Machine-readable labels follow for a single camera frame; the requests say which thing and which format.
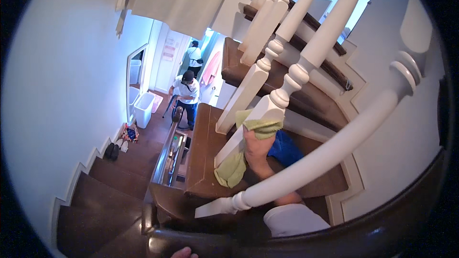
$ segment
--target green towel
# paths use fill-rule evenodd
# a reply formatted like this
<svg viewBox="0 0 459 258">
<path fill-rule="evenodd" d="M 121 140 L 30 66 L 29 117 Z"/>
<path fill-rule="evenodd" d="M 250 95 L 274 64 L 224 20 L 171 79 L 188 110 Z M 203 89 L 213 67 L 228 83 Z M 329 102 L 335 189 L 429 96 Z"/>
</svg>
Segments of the green towel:
<svg viewBox="0 0 459 258">
<path fill-rule="evenodd" d="M 276 132 L 283 127 L 282 121 L 261 119 L 245 121 L 250 115 L 250 112 L 252 112 L 252 109 L 236 112 L 236 127 L 239 128 L 243 124 L 248 130 L 254 130 L 255 137 L 259 140 L 276 135 Z M 220 185 L 233 188 L 242 180 L 245 171 L 246 161 L 244 159 L 244 152 L 240 152 L 230 158 L 226 158 L 213 173 Z"/>
</svg>

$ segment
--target mirror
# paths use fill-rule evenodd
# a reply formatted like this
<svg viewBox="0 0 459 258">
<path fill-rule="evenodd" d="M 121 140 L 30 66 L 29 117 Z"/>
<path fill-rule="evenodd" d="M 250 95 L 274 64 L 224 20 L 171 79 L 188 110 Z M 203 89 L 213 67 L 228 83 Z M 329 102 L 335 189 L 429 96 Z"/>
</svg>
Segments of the mirror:
<svg viewBox="0 0 459 258">
<path fill-rule="evenodd" d="M 148 44 L 143 45 L 128 56 L 126 72 L 126 106 L 128 124 L 131 125 L 135 118 L 135 101 L 141 94 L 141 77 L 145 66 L 145 55 Z"/>
</svg>

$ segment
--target white plastic bin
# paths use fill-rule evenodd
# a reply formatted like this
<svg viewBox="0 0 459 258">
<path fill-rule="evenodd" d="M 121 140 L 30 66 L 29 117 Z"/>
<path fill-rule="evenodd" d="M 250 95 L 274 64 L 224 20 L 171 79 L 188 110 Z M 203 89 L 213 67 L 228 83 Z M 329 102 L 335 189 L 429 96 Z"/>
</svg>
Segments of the white plastic bin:
<svg viewBox="0 0 459 258">
<path fill-rule="evenodd" d="M 141 93 L 141 90 L 135 87 L 129 87 L 129 113 L 130 114 L 133 114 L 134 112 L 134 104 L 137 98 L 139 97 L 140 93 Z"/>
<path fill-rule="evenodd" d="M 155 101 L 155 96 L 150 93 L 144 93 L 135 102 L 135 118 L 137 120 L 137 126 L 145 129 L 146 125 L 152 117 L 152 107 Z"/>
</svg>

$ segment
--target shoe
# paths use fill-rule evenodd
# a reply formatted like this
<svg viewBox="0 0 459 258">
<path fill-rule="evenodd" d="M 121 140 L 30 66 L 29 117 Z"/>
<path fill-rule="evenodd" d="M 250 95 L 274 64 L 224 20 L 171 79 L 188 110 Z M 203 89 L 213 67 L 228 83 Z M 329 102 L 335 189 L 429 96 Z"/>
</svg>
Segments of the shoe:
<svg viewBox="0 0 459 258">
<path fill-rule="evenodd" d="M 117 145 L 119 148 L 121 148 L 121 144 L 123 143 L 122 139 L 119 139 L 115 142 L 115 145 Z"/>
<path fill-rule="evenodd" d="M 121 145 L 121 151 L 122 152 L 127 152 L 128 151 L 128 141 L 125 140 L 123 144 Z"/>
<path fill-rule="evenodd" d="M 116 160 L 119 154 L 119 147 L 118 145 L 113 146 L 112 154 L 110 155 L 111 160 Z"/>
<path fill-rule="evenodd" d="M 112 157 L 113 148 L 115 147 L 114 143 L 110 143 L 104 152 L 104 157 L 110 159 Z"/>
</svg>

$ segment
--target black cap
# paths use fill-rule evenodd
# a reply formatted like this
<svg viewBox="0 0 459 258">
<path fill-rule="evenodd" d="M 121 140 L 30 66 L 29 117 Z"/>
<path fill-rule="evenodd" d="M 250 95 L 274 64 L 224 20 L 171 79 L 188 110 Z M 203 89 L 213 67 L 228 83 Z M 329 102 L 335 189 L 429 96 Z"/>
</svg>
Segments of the black cap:
<svg viewBox="0 0 459 258">
<path fill-rule="evenodd" d="M 182 76 L 182 81 L 183 82 L 187 82 L 187 83 L 191 83 L 193 81 L 194 77 L 195 77 L 195 73 L 193 71 L 191 71 L 191 70 L 187 70 L 185 72 L 185 74 L 183 74 L 183 76 Z"/>
</svg>

